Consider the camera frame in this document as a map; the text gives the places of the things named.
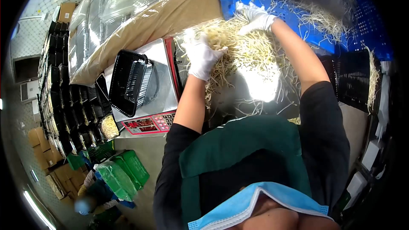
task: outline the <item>person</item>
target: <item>person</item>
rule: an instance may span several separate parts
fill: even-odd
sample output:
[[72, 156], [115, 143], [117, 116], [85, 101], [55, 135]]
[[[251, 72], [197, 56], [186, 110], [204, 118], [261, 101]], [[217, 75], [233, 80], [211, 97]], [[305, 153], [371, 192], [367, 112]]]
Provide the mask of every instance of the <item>person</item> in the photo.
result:
[[103, 180], [97, 179], [92, 184], [97, 166], [98, 164], [95, 164], [93, 169], [88, 172], [84, 184], [78, 190], [78, 198], [75, 200], [74, 208], [75, 212], [81, 215], [100, 214], [120, 202], [119, 198], [112, 199], [116, 196]]
[[254, 4], [236, 9], [249, 20], [239, 34], [265, 30], [281, 43], [301, 81], [301, 125], [257, 115], [200, 135], [205, 83], [225, 49], [187, 37], [191, 68], [156, 182], [157, 228], [340, 229], [328, 215], [346, 185], [350, 148], [328, 75], [283, 20]]

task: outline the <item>blue plastic crate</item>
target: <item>blue plastic crate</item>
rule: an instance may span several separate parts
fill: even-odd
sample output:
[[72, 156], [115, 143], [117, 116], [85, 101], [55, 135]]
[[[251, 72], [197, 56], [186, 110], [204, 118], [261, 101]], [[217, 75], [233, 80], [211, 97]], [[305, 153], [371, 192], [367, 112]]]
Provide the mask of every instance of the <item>blue plastic crate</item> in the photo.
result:
[[[271, 0], [220, 0], [225, 19], [229, 19], [233, 16], [237, 1], [241, 1], [245, 4], [253, 1], [257, 6], [264, 6], [266, 9], [271, 6]], [[275, 11], [274, 14], [280, 14], [280, 18], [302, 38], [305, 38], [305, 41], [315, 44], [330, 53], [339, 54], [342, 51], [363, 50], [364, 47], [361, 44], [363, 42], [371, 50], [375, 49], [375, 56], [379, 60], [392, 60], [393, 51], [391, 44], [382, 19], [374, 4], [371, 0], [357, 0], [357, 3], [358, 7], [355, 11], [357, 20], [354, 30], [355, 38], [348, 38], [347, 41], [344, 37], [341, 39], [341, 43], [331, 43], [328, 40], [324, 40], [324, 34], [314, 29], [312, 25], [302, 25], [298, 27], [299, 20], [297, 16], [280, 3], [273, 10]]]

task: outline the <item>white glove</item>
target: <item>white glove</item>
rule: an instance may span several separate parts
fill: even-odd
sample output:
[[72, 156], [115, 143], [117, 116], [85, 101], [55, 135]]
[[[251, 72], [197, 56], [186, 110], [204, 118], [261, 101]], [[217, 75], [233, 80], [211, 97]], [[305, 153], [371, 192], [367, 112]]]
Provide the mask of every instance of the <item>white glove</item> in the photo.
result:
[[207, 42], [207, 35], [202, 33], [199, 39], [196, 39], [193, 30], [187, 30], [182, 46], [186, 48], [186, 54], [191, 63], [189, 74], [204, 81], [210, 78], [210, 71], [214, 64], [228, 51], [226, 46], [217, 51], [211, 49]]
[[253, 30], [265, 30], [270, 31], [270, 26], [273, 24], [277, 16], [268, 14], [264, 10], [264, 6], [258, 7], [252, 2], [249, 5], [236, 2], [236, 10], [243, 13], [243, 15], [249, 20], [249, 24], [244, 25], [239, 31], [239, 35], [245, 35]]

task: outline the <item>tiled floor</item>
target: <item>tiled floor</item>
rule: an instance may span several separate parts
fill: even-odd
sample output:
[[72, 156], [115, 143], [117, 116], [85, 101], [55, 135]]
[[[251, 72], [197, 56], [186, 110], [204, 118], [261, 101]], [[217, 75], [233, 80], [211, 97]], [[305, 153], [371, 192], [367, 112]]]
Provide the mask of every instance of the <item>tiled floor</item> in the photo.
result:
[[[359, 156], [366, 125], [366, 113], [348, 105], [340, 106], [344, 118], [344, 128], [350, 142], [350, 169]], [[156, 178], [161, 169], [161, 161], [164, 151], [165, 138], [128, 138], [116, 139], [115, 148], [133, 149], [150, 174], [143, 190], [138, 192], [135, 199], [136, 208], [120, 207], [120, 210], [132, 222], [137, 229], [155, 229], [153, 218], [153, 194], [155, 191]]]

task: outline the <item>black sleeve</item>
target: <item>black sleeve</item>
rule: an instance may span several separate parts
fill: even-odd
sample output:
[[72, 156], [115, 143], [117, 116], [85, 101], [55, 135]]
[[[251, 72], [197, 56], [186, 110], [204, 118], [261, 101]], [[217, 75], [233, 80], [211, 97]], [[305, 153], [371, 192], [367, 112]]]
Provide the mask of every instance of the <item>black sleeve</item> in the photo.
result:
[[346, 185], [350, 151], [331, 83], [319, 82], [304, 92], [300, 117], [302, 156], [313, 199], [331, 211]]
[[194, 130], [173, 124], [166, 137], [162, 169], [156, 180], [153, 213], [157, 229], [183, 229], [181, 221], [179, 155], [200, 136]]

